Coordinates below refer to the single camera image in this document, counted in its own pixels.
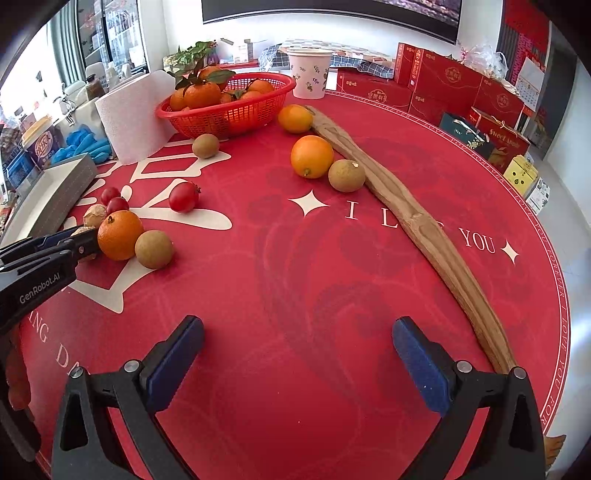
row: yellow box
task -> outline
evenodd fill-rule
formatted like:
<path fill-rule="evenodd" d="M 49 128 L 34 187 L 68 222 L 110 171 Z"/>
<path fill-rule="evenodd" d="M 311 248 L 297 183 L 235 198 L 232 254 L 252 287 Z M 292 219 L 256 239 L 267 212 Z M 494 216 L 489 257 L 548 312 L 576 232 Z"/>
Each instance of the yellow box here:
<path fill-rule="evenodd" d="M 538 178 L 538 171 L 523 155 L 517 155 L 505 170 L 503 176 L 525 197 L 530 185 Z"/>

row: red plastic basket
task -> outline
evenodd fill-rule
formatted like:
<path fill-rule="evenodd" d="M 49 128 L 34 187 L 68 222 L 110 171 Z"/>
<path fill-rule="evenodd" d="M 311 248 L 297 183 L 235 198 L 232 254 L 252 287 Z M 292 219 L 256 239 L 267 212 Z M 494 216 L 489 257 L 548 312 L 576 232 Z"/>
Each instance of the red plastic basket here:
<path fill-rule="evenodd" d="M 170 121 L 177 132 L 189 138 L 213 134 L 224 139 L 266 125 L 273 120 L 285 103 L 286 95 L 296 87 L 292 77 L 280 73 L 237 73 L 226 90 L 245 89 L 255 79 L 267 80 L 275 91 L 259 98 L 224 103 L 184 112 L 170 109 L 170 97 L 156 107 L 156 115 Z"/>

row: red gift box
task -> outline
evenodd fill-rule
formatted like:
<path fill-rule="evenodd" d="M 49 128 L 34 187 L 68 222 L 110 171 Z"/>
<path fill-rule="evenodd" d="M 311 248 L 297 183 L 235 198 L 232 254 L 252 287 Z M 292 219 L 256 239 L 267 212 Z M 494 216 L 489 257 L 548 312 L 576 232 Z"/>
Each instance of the red gift box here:
<path fill-rule="evenodd" d="M 408 86 L 410 74 L 413 70 L 414 56 L 417 50 L 417 47 L 413 47 L 407 43 L 398 44 L 396 65 L 394 67 L 394 81 L 403 87 Z"/>
<path fill-rule="evenodd" d="M 353 69 L 339 69 L 336 82 L 338 92 L 368 98 L 408 112 L 412 92 L 393 80 L 359 73 Z"/>
<path fill-rule="evenodd" d="M 514 127 L 523 110 L 523 102 L 496 80 L 483 78 L 473 107 Z"/>
<path fill-rule="evenodd" d="M 432 51 L 419 48 L 408 88 L 421 97 L 447 103 L 448 111 L 466 117 L 474 105 L 483 75 Z"/>
<path fill-rule="evenodd" d="M 496 148 L 488 161 L 501 174 L 505 172 L 514 157 L 525 155 L 525 152 L 530 147 L 529 140 L 513 130 L 505 122 L 499 122 L 474 107 L 471 109 L 468 121 L 478 130 L 489 135 Z"/>
<path fill-rule="evenodd" d="M 439 127 L 439 123 L 441 123 L 441 119 L 446 110 L 447 105 L 441 100 L 413 94 L 413 97 L 410 100 L 408 113 Z"/>

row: cardboard box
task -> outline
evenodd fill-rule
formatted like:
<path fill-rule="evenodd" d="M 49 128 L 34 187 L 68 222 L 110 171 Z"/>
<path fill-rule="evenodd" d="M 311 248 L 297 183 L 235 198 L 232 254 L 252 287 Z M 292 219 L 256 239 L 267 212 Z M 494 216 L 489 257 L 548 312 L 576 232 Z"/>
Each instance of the cardboard box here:
<path fill-rule="evenodd" d="M 447 105 L 445 102 L 415 94 L 410 99 L 408 113 L 425 120 L 435 127 L 439 127 L 446 109 Z"/>
<path fill-rule="evenodd" d="M 466 118 L 483 75 L 423 48 L 417 49 L 408 88 L 421 97 L 446 102 L 447 111 Z"/>
<path fill-rule="evenodd" d="M 408 82 L 410 81 L 410 74 L 413 70 L 414 64 L 414 56 L 417 50 L 417 47 L 413 47 L 407 43 L 398 44 L 396 64 L 394 67 L 394 81 L 403 87 L 407 87 Z"/>
<path fill-rule="evenodd" d="M 521 193 L 522 197 L 525 197 L 530 185 L 538 178 L 538 171 L 523 155 L 517 155 L 509 163 L 503 176 L 513 185 L 515 190 Z"/>
<path fill-rule="evenodd" d="M 242 44 L 234 45 L 234 63 L 249 63 L 254 59 L 252 41 L 249 38 Z"/>
<path fill-rule="evenodd" d="M 393 80 L 383 79 L 355 69 L 339 69 L 336 89 L 408 112 L 412 92 Z"/>
<path fill-rule="evenodd" d="M 490 136 L 496 148 L 488 161 L 501 174 L 505 172 L 514 157 L 524 155 L 530 147 L 530 142 L 523 135 L 474 107 L 467 120 L 478 130 Z"/>
<path fill-rule="evenodd" d="M 496 80 L 482 79 L 474 108 L 514 128 L 523 110 L 523 102 Z"/>
<path fill-rule="evenodd" d="M 539 178 L 525 202 L 538 215 L 542 211 L 542 208 L 546 206 L 549 199 L 550 187 L 548 187 L 548 184 L 543 179 Z"/>

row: cherry tomato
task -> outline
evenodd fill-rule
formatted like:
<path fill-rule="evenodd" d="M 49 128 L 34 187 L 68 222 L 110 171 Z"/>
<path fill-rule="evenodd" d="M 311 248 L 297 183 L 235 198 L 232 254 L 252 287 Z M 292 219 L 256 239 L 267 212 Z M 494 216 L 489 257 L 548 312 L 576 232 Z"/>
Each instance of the cherry tomato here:
<path fill-rule="evenodd" d="M 119 210 L 129 210 L 129 204 L 127 203 L 127 200 L 125 200 L 123 197 L 112 198 L 107 205 L 107 216 L 113 212 L 118 212 Z"/>
<path fill-rule="evenodd" d="M 100 194 L 100 202 L 107 206 L 111 199 L 114 199 L 115 197 L 121 197 L 121 192 L 115 187 L 107 187 L 103 190 L 103 193 Z"/>
<path fill-rule="evenodd" d="M 187 213 L 195 208 L 199 198 L 198 187 L 190 182 L 179 183 L 168 196 L 168 205 L 179 213 Z"/>

